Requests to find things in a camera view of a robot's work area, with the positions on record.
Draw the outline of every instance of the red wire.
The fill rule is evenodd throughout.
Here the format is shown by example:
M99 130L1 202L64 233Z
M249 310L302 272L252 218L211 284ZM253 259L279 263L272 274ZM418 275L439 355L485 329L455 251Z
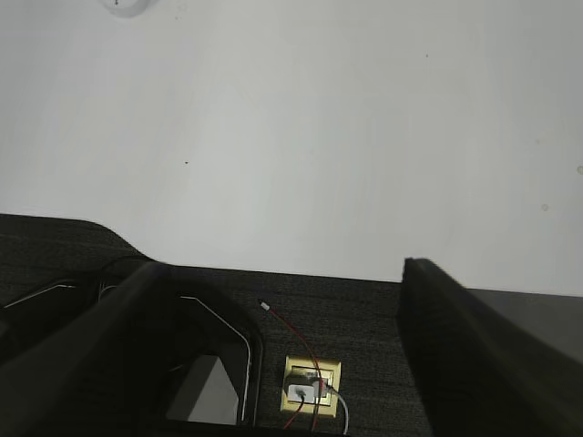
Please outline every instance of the red wire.
M303 404L304 404L304 399L302 398L302 403L300 404L298 409L295 411L295 413L292 415L292 417L285 423L285 425L283 425L284 430L287 430L290 427L290 425L292 424L292 422L295 421L295 418L298 417L298 415L302 411Z
M279 319L291 332L293 332L302 341L303 345L308 350L308 353L310 353L310 355L312 357L313 365L315 366L316 370L318 371L318 378L320 378L320 393L318 393L318 394L321 395L321 393L323 392L323 389L324 389L324 380L322 379L322 371L320 370L320 365L318 364L318 359L316 358L316 354L313 352L312 347L310 346L310 344L308 344L308 341L303 337L303 335L301 335L300 332L298 330L296 330L276 310L274 310L273 308L270 307L269 312L271 314L273 314L277 319ZM316 423L318 422L318 407L319 406L320 406L320 396L318 397L318 402L316 402L316 404L313 407L315 409L315 414L314 414L314 418L312 421L312 431L316 428Z

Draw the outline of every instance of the white cable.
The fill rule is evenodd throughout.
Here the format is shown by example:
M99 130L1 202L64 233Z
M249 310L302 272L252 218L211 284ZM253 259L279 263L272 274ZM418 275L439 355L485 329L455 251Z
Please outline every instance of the white cable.
M347 435L348 434L348 421L350 420L350 416L348 415L348 405L346 405L346 401L344 400L342 395L336 389L334 389L334 387L327 385L326 389L328 389L328 391L330 393L335 394L336 397L338 398L338 401L340 401L340 403L344 407L344 432L343 432L343 435Z

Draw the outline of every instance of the dark carpet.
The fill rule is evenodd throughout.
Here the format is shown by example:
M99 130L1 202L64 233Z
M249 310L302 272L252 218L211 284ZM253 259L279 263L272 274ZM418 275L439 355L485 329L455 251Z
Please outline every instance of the dark carpet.
M137 253L98 225L54 218L0 215L0 304L71 273L98 269ZM394 322L399 284L221 269L193 269L246 308L265 342L258 424L281 427L286 355L306 353L292 335L263 311L266 299L312 343L319 357L343 364L341 392L350 407L350 434L430 436ZM292 427L307 429L309 417ZM343 417L322 418L319 429L340 432Z

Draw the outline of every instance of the electrical outlet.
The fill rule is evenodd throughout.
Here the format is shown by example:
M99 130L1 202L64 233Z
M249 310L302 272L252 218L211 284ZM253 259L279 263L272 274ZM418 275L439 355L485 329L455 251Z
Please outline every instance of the electrical outlet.
M322 379L325 383L334 387L335 390L340 390L340 372L341 363L334 360L318 360ZM288 378L294 381L290 385L288 393L286 394L285 385ZM305 379L317 380L318 371L315 369L312 359L303 357L286 357L285 372L283 373L283 385L281 386L281 410L295 412L300 406L302 398L297 394L296 389L300 388L305 393L305 404L302 408L302 413L313 413L313 405L317 401L318 393L314 394L314 389L308 382L299 384L297 380ZM336 417L337 399L330 393L320 398L320 406L318 413L324 416Z

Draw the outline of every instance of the cable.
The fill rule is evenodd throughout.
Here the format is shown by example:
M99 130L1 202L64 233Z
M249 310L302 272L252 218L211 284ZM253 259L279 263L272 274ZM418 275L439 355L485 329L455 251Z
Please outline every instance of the cable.
M326 385L326 390L332 394L335 394L336 397L338 398L338 401L340 401L340 403L344 407L344 431L343 431L343 435L347 435L348 434L348 421L350 420L350 416L348 414L348 405L346 405L344 398L336 389L334 389L334 387L332 387L331 385Z
M300 412L302 411L303 404L306 402L306 397L303 394L301 394L300 396L302 397L302 403L300 403L300 406L295 411L295 413L292 415L292 417L285 423L285 425L283 425L284 430L287 430L290 427L292 422L295 421L295 418L298 417L300 415Z
M312 358L314 367L318 371L318 379L320 381L320 384L318 386L318 388L319 388L318 401L313 406L312 427L311 427L311 431L313 432L314 429L316 428L316 423L318 422L318 410L320 409L320 400L321 400L322 391L324 388L324 380L322 379L322 371L320 370L320 365L318 364L318 359L316 358L316 354L313 352L312 347L308 344L308 341L303 337L303 335L301 335L300 332L298 330L296 330L286 319L284 319L276 310L274 310L265 300L259 299L258 301L264 310L268 311L270 314L275 316L275 318L277 320L279 320L281 323L283 323L283 325L285 325L285 327L288 330L290 330L291 333L293 333L298 339L300 339L300 341L303 343L306 350L310 354L310 357Z

